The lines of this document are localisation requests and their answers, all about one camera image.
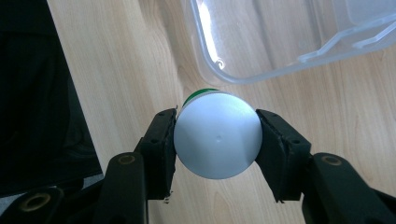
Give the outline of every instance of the white bottle cap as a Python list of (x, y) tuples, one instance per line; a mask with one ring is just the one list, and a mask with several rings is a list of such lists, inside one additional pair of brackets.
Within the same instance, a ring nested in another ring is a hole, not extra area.
[(174, 141), (189, 170), (223, 179), (242, 173), (254, 162), (262, 146), (262, 125), (245, 101), (226, 92), (207, 91), (183, 106)]

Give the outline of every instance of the black surface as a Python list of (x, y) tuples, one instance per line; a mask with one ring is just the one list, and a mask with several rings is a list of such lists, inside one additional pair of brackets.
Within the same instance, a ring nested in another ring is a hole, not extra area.
[(0, 197), (100, 174), (47, 1), (0, 1)]
[[(122, 163), (123, 158), (130, 161)], [(145, 165), (138, 152), (122, 153), (108, 163), (93, 223), (148, 223)]]
[[(340, 162), (330, 164), (324, 161), (325, 157)], [(308, 170), (306, 183), (311, 185), (304, 189), (303, 202), (306, 223), (396, 223), (396, 217), (348, 161), (318, 153)]]
[(299, 201), (311, 144), (279, 115), (257, 110), (262, 148), (256, 162), (276, 201)]
[(135, 150), (145, 160), (149, 200), (162, 200), (170, 195), (176, 170), (173, 142), (176, 113), (175, 109), (158, 113)]

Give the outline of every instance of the clear plastic container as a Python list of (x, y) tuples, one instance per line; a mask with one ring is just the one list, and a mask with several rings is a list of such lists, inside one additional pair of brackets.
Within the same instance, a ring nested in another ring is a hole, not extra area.
[(396, 0), (183, 1), (200, 73), (245, 84), (396, 41)]

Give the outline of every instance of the screw hole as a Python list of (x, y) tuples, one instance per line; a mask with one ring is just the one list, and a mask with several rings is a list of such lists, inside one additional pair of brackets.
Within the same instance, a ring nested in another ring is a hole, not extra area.
[(125, 156), (119, 157), (119, 163), (121, 165), (127, 165), (127, 164), (130, 164), (132, 162), (134, 162), (134, 157), (133, 156), (125, 155)]
[(340, 160), (338, 160), (337, 158), (333, 157), (333, 156), (324, 156), (322, 157), (322, 161), (333, 165), (333, 166), (339, 166), (342, 164), (342, 162)]
[(48, 193), (37, 193), (21, 203), (20, 209), (23, 212), (33, 212), (50, 201)]

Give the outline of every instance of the green label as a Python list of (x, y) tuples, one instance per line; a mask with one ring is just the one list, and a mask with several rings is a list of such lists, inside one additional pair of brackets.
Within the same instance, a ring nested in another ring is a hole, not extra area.
[(207, 92), (207, 91), (218, 91), (218, 90), (216, 90), (216, 89), (210, 89), (210, 88), (198, 90), (198, 91), (194, 92), (193, 94), (191, 94), (191, 95), (189, 96), (189, 98), (187, 98), (187, 100), (184, 102), (183, 106), (184, 106), (188, 101), (190, 101), (192, 98), (194, 98), (195, 96), (197, 96), (197, 95), (199, 95), (199, 94), (202, 94), (202, 93), (204, 93), (204, 92)]

